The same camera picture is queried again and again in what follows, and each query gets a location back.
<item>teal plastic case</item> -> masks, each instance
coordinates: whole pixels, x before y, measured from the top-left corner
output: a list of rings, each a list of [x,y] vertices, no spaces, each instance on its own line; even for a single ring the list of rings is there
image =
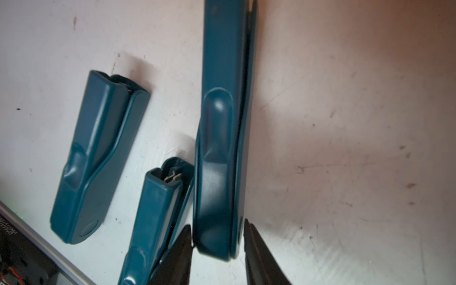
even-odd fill
[[[258,3],[206,0],[193,242],[236,258],[243,229]]]
[[[178,157],[146,173],[118,285],[147,284],[185,226],[193,176],[193,165]]]
[[[127,78],[90,71],[51,214],[65,243],[84,241],[103,222],[149,99]]]

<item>white work surface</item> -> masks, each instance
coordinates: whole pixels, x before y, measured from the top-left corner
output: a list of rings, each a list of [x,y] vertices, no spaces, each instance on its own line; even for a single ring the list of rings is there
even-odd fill
[[[146,171],[192,159],[203,0],[2,0],[0,200],[113,285]],[[245,216],[295,284],[456,284],[456,5],[259,3]],[[102,226],[49,217],[89,70],[152,90]],[[191,284],[246,284],[194,251]]]

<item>blue plastic cover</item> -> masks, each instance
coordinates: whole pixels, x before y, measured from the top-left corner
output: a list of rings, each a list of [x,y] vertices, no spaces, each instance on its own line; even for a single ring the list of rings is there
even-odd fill
[[[64,242],[84,241],[103,222],[149,98],[127,78],[90,71],[51,214]]]
[[[201,121],[195,155],[193,242],[223,260],[238,254],[244,212],[257,7],[206,0]]]
[[[177,157],[146,173],[119,285],[147,284],[184,226],[193,175],[193,165]]]

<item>stain on surface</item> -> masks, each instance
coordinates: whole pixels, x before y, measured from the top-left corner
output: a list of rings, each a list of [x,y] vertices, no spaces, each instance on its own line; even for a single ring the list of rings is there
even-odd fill
[[[298,174],[304,174],[304,167],[302,167],[302,166],[297,166],[297,167],[296,167],[296,172],[297,172]]]
[[[421,253],[421,272],[423,272],[423,277],[425,279],[425,285],[427,285],[425,255],[423,253],[423,237],[421,237],[421,236],[420,236],[420,253]]]
[[[114,68],[115,68],[115,62],[113,64],[113,68],[111,69],[111,75],[113,75],[113,73],[114,73]]]
[[[344,205],[347,205],[349,206],[350,208],[353,208],[353,204],[350,204],[350,203],[347,203],[347,202],[339,202],[341,204],[344,204]]]

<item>dirt spot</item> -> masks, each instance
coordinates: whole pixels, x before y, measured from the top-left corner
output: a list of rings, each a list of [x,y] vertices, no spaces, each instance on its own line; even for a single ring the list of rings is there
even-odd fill
[[[353,208],[353,204],[347,203],[347,202],[340,202],[341,204],[347,205],[350,208]]]
[[[305,168],[302,167],[302,166],[297,166],[297,167],[296,167],[296,172],[297,172],[298,174],[304,174],[304,170],[305,170]]]
[[[115,62],[113,64],[113,68],[111,69],[111,75],[113,75],[113,73],[114,73],[114,68],[115,68]]]

